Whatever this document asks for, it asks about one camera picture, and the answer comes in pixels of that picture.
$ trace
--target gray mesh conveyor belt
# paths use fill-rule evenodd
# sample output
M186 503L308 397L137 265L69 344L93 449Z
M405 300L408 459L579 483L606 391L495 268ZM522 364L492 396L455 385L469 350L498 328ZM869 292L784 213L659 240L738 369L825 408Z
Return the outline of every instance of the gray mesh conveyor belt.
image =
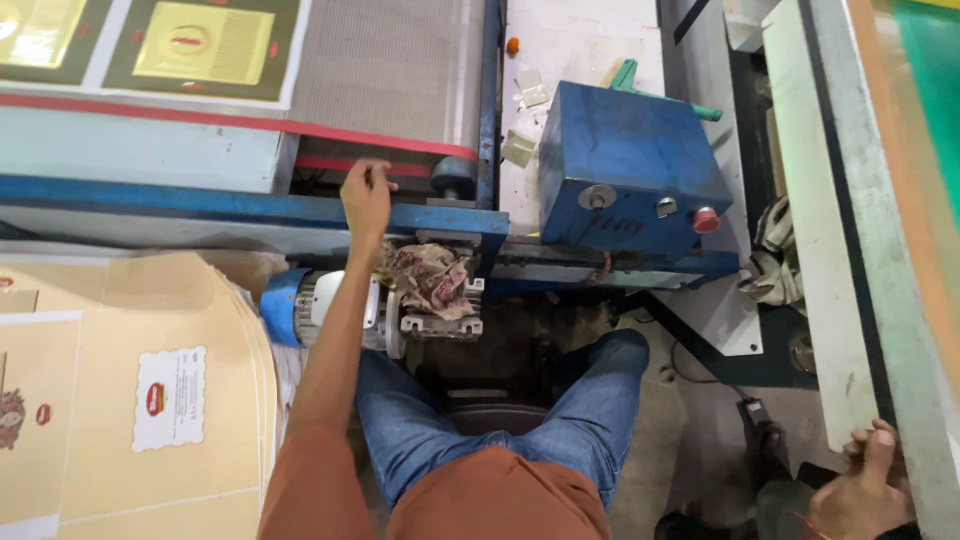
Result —
M483 0L314 0L287 118L476 151Z

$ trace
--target blue jeans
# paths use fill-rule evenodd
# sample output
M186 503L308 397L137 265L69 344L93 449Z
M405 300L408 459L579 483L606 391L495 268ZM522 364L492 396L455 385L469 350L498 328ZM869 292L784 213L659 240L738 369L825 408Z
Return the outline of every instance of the blue jeans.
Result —
M505 431L464 437L406 369L382 353L365 351L356 404L387 507L392 510L431 471L490 445L583 473L609 506L630 450L640 378L649 363L647 340L638 332L608 333L557 360L558 401L542 426L520 437Z

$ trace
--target person's right hand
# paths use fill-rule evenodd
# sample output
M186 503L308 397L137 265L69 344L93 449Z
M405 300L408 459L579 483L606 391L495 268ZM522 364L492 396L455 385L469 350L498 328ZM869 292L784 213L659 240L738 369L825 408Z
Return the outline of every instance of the person's right hand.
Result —
M340 189L350 227L350 253L363 260L373 260L390 224L390 192L397 185L387 181L389 170L387 161L359 160Z
M852 433L850 470L810 502L810 524L830 540L874 540L917 520L897 432L880 420L874 427Z

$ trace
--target stack of cardboard sheets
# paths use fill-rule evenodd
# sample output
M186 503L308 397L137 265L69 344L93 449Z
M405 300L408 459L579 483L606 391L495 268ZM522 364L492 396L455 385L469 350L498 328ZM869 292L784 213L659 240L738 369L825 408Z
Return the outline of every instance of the stack of cardboard sheets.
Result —
M254 538L283 426L249 297L196 253L40 259L0 257L0 538Z

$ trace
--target gold panel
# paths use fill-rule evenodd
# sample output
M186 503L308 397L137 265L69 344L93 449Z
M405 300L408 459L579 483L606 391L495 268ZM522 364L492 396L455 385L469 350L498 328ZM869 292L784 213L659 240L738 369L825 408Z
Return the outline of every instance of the gold panel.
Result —
M258 85L274 18L273 13L160 2L133 75Z
M57 69L86 0L0 0L0 64Z

